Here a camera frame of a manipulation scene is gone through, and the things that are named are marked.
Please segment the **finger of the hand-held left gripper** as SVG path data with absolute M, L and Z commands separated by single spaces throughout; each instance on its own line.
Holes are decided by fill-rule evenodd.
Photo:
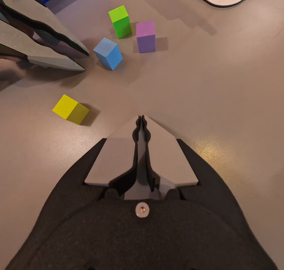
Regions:
M 84 68 L 65 55 L 35 42 L 27 34 L 1 20 L 1 56 L 20 58 L 32 64 L 83 72 Z
M 47 7 L 37 1 L 1 0 L 1 5 L 13 18 L 33 29 L 45 31 L 71 48 L 89 56 L 89 51 L 83 43 Z

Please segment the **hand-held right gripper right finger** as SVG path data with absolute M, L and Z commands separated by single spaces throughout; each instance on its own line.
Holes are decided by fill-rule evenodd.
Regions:
M 177 139 L 148 116 L 143 115 L 145 163 L 151 192 L 165 198 L 171 189 L 195 186 L 198 179 Z

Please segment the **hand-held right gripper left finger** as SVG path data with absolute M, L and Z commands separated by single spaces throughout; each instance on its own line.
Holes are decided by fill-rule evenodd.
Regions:
M 129 120 L 106 139 L 85 183 L 115 189 L 121 196 L 136 182 L 141 116 Z

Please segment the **yellow foam cube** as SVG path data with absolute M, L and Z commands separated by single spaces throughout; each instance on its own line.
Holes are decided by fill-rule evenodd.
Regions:
M 90 110 L 64 94 L 52 111 L 63 119 L 80 125 Z

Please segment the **light blue foam cube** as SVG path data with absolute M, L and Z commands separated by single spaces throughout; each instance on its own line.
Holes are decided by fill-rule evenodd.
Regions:
M 118 44 L 107 38 L 103 38 L 93 51 L 101 64 L 112 71 L 123 60 Z

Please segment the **green foam cube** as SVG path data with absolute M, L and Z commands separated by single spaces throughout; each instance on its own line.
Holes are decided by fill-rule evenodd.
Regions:
M 108 12 L 118 39 L 132 34 L 129 14 L 124 5 Z

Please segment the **purple foam cube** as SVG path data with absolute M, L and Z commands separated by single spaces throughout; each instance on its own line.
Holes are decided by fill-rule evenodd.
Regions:
M 147 21 L 137 23 L 136 38 L 139 53 L 156 51 L 155 22 Z

